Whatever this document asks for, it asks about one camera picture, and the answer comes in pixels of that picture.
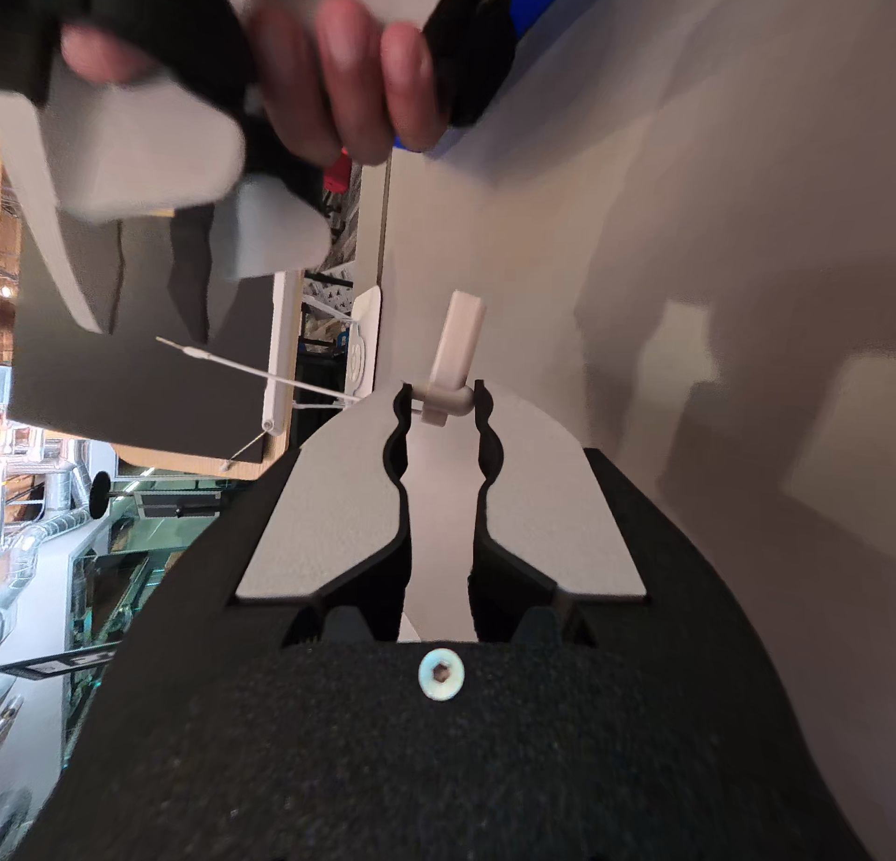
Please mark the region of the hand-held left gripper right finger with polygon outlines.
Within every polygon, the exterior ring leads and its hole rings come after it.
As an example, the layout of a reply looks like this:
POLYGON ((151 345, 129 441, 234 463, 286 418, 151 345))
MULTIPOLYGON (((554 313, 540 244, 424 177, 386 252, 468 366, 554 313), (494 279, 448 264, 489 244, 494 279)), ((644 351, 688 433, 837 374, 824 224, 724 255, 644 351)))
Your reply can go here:
POLYGON ((474 574, 499 604, 640 603, 647 589, 578 439, 476 381, 474 574))

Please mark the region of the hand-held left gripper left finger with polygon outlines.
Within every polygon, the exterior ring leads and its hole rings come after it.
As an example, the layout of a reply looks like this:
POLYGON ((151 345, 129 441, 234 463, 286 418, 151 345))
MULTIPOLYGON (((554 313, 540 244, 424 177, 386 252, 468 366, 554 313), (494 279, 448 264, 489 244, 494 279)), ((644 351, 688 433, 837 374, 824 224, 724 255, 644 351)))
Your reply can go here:
POLYGON ((407 498, 387 451, 407 434, 410 390, 403 382, 378 388, 305 441, 237 586, 239 601, 322 600, 399 538, 407 498))

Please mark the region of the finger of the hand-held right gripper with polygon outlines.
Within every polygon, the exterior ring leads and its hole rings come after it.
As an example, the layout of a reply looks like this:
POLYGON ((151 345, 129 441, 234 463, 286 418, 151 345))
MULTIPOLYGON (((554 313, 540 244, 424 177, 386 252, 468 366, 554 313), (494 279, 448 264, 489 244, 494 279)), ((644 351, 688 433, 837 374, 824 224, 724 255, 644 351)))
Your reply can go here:
POLYGON ((244 171, 229 115, 168 76, 129 88, 53 70, 42 105, 1 93, 2 159, 30 236, 82 329, 114 327, 118 227, 224 198, 244 171))
POLYGON ((252 174, 213 204, 175 212, 168 293, 194 344, 205 345, 218 330, 242 281, 325 261, 331 237, 320 210, 322 183, 311 188, 308 201, 280 179, 252 174))

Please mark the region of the small white plastic bracket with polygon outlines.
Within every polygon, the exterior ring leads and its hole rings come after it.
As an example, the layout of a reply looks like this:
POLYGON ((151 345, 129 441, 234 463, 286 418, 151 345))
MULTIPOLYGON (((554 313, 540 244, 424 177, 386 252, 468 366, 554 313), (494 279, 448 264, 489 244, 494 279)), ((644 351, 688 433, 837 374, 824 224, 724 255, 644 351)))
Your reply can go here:
POLYGON ((462 417, 474 406, 468 378, 485 320, 481 298, 454 291, 429 378, 412 386, 412 399, 420 402, 420 421, 444 427, 450 417, 462 417))

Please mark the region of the grey desk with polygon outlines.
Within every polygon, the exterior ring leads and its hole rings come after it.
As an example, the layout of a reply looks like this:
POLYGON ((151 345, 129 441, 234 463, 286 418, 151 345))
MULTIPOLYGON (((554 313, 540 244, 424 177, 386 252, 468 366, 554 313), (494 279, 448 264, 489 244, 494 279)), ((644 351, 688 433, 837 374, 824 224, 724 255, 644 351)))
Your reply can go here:
POLYGON ((894 1, 556 0, 476 128, 397 152, 378 375, 456 288, 474 373, 602 451, 762 638, 894 859, 894 1))

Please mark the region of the person's right hand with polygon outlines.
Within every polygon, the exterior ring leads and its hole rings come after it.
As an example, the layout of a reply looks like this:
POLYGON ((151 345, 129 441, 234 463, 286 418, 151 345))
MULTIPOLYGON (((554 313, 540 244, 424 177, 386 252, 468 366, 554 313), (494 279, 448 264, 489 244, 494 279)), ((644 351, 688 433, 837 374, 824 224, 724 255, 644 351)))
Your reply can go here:
POLYGON ((396 140, 431 150, 448 128, 422 33, 381 28, 358 0, 325 0, 308 33, 281 7, 249 21, 263 110, 280 141, 322 169, 346 152, 362 165, 387 160, 396 140))

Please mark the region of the white tablet stand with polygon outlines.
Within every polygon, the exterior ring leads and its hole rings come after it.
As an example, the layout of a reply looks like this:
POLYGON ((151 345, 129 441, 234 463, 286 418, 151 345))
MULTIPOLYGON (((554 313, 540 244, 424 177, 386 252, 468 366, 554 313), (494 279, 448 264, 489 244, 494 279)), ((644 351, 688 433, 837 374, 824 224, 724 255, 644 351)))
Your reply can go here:
POLYGON ((308 403, 295 400, 295 393, 305 390, 335 400, 332 406, 322 405, 324 411, 339 411, 373 392, 379 329, 382 319, 383 292, 375 285, 354 296, 347 315, 325 304, 320 298, 306 295, 302 288, 306 281, 324 283, 325 274, 309 273, 277 274, 273 291, 273 329, 268 362, 263 369, 236 362, 228 357, 211 353, 198 347, 179 344, 170 339, 156 340, 189 358, 253 375, 264 381, 263 414, 252 441, 247 441, 222 459, 184 457, 171 463, 204 477, 234 477, 242 480, 258 478, 287 449, 292 415, 303 409, 312 409, 308 403), (293 379, 301 345, 310 345, 303 335, 304 309, 310 306, 321 312, 333 314, 349 327, 346 352, 344 389, 320 388, 293 379))

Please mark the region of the black round disc stand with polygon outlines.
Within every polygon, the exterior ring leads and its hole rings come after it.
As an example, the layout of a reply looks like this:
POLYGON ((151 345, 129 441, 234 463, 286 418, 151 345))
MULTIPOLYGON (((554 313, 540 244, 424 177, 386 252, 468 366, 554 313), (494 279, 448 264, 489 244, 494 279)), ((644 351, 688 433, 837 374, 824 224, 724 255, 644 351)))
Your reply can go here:
POLYGON ((140 519, 213 518, 230 506, 224 491, 201 489, 198 479, 187 478, 187 486, 160 487, 160 481, 148 474, 113 479, 97 473, 89 492, 89 511, 94 519, 108 513, 118 501, 126 504, 126 514, 140 519))

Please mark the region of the framed marker poster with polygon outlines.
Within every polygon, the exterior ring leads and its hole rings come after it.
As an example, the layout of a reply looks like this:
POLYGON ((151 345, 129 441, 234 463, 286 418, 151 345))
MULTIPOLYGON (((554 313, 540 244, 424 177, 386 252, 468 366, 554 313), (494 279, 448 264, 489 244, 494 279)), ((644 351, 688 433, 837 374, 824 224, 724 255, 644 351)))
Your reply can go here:
POLYGON ((1 666, 1 675, 32 682, 91 671, 108 665, 120 642, 68 650, 51 656, 35 657, 1 666))

